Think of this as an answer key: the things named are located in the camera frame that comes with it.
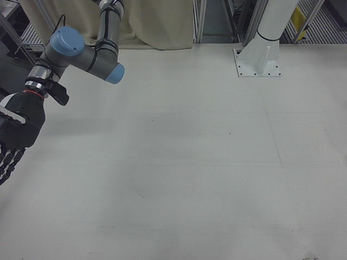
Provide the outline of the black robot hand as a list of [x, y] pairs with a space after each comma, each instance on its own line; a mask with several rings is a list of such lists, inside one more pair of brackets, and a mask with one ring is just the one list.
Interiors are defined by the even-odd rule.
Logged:
[[1, 184], [9, 179], [44, 124], [44, 98], [25, 90], [1, 100]]

